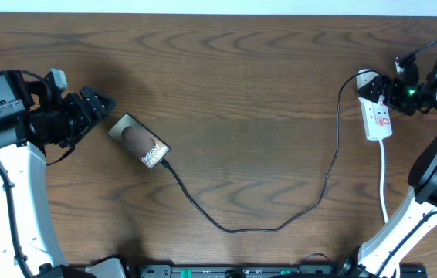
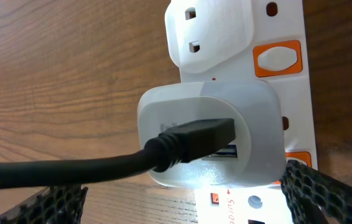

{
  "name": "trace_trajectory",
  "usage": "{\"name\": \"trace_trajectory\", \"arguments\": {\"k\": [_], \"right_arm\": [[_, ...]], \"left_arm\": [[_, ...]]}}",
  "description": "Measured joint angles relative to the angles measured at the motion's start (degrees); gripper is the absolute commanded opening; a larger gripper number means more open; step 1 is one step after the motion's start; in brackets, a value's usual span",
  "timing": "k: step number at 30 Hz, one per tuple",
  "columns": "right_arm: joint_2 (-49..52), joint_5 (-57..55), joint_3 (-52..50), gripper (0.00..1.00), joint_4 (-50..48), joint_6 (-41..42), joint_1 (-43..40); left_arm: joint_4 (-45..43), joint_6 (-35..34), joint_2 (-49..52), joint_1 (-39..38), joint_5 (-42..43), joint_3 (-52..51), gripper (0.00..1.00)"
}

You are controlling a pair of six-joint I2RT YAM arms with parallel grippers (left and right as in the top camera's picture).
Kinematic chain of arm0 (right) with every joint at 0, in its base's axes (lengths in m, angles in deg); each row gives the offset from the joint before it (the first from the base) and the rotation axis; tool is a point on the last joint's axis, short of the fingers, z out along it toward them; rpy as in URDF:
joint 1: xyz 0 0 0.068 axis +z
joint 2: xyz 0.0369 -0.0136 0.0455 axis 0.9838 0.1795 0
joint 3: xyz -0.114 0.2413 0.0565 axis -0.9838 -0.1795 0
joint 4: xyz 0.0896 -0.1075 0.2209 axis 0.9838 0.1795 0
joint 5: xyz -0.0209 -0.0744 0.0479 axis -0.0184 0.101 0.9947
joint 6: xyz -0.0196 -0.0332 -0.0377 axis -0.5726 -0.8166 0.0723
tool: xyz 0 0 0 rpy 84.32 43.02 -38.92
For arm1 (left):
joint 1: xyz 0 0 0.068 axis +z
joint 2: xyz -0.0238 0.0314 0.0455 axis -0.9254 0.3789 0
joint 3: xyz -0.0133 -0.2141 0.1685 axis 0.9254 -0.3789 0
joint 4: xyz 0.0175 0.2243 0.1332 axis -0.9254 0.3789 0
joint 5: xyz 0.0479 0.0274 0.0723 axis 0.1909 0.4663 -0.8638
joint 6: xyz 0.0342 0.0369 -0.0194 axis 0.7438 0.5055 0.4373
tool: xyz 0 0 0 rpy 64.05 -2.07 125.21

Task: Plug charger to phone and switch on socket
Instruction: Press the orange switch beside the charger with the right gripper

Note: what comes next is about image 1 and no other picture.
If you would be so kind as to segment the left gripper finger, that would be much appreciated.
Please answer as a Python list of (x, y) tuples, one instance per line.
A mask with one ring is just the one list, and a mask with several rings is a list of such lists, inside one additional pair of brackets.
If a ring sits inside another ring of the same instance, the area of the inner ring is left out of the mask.
[(107, 116), (115, 108), (115, 99), (85, 86), (80, 90), (82, 104), (94, 116)]
[(60, 141), (59, 146), (65, 148), (68, 143), (73, 145), (79, 143), (98, 123), (108, 117), (115, 106), (115, 103), (82, 103), (76, 104), (74, 108), (69, 108), (68, 115), (72, 122), (70, 127), (73, 131)]

